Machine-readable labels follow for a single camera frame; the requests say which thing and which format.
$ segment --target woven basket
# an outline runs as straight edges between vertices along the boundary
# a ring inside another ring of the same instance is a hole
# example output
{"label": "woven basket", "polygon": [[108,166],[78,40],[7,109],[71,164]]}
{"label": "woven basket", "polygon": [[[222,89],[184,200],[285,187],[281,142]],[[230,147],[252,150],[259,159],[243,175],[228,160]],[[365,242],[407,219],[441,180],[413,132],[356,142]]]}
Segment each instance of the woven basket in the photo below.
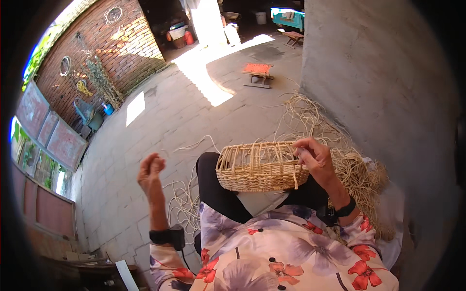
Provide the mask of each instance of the woven basket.
{"label": "woven basket", "polygon": [[293,156],[293,142],[257,142],[224,147],[217,161],[223,188],[241,192],[298,189],[309,171]]}

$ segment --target knee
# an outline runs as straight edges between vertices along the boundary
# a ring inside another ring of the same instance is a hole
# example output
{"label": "knee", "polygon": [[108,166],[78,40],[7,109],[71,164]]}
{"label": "knee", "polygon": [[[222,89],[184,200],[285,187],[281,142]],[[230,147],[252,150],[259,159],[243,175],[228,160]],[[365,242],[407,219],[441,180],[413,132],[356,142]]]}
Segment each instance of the knee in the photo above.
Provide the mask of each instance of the knee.
{"label": "knee", "polygon": [[217,161],[219,159],[220,154],[216,152],[205,152],[202,153],[196,163],[196,166],[198,166],[199,163],[201,164],[217,164]]}
{"label": "knee", "polygon": [[219,159],[220,154],[216,152],[205,152],[202,153],[199,157],[200,160],[211,160],[215,159],[217,161]]}

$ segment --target black cable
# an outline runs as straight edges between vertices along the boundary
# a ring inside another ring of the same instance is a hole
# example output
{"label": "black cable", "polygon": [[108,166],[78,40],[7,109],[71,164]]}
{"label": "black cable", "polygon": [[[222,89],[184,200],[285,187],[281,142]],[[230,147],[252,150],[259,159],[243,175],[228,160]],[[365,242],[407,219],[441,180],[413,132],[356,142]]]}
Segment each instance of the black cable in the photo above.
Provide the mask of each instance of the black cable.
{"label": "black cable", "polygon": [[183,256],[183,261],[185,262],[186,264],[186,267],[188,267],[188,269],[194,274],[194,272],[191,270],[191,268],[189,267],[188,263],[186,262],[186,259],[185,259],[185,252],[183,252],[183,249],[181,249],[181,255]]}

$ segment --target hanging dried plant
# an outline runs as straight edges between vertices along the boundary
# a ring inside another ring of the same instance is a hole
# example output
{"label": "hanging dried plant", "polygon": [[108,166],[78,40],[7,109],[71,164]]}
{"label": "hanging dried plant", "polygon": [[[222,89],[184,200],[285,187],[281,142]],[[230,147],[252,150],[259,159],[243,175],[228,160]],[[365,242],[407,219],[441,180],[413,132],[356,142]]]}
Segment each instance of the hanging dried plant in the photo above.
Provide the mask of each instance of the hanging dried plant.
{"label": "hanging dried plant", "polygon": [[109,102],[115,110],[119,110],[123,104],[124,96],[113,85],[100,59],[97,56],[94,56],[94,59],[95,61],[92,60],[92,58],[87,58],[85,61],[86,66],[81,65],[81,68],[86,72],[89,80],[97,91],[103,94],[104,99]]}

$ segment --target gray concrete wall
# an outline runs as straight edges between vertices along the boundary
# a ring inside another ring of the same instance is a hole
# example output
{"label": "gray concrete wall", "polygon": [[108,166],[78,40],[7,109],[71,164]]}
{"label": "gray concrete wall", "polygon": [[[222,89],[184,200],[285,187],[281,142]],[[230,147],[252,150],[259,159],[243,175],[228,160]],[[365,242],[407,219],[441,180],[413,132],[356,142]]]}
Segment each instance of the gray concrete wall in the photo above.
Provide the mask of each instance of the gray concrete wall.
{"label": "gray concrete wall", "polygon": [[305,10],[301,90],[406,192],[419,245],[400,283],[416,290],[445,249],[458,211],[459,100],[444,53],[407,1],[308,0]]}

